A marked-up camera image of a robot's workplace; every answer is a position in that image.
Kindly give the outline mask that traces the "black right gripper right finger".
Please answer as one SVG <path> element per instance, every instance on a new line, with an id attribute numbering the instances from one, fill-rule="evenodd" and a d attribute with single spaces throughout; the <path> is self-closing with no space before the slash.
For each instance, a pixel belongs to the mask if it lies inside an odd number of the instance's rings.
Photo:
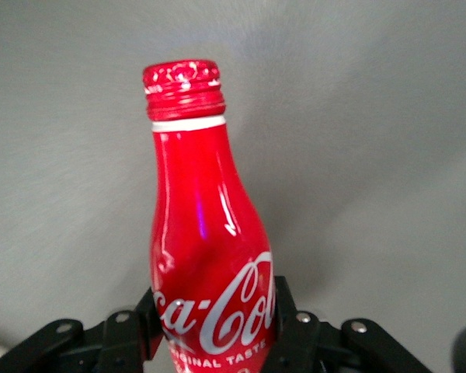
<path id="1" fill-rule="evenodd" d="M 370 319 L 346 320 L 339 328 L 298 310 L 287 279 L 275 277 L 275 344 L 268 372 L 429 372 L 385 329 Z"/>

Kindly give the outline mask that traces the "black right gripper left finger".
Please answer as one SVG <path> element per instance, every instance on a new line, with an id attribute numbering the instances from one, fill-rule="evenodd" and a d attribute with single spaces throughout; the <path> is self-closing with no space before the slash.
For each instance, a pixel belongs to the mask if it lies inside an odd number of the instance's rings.
<path id="1" fill-rule="evenodd" d="M 0 357 L 0 372 L 142 372 L 162 337 L 147 290 L 134 309 L 90 329 L 76 319 L 48 323 Z"/>

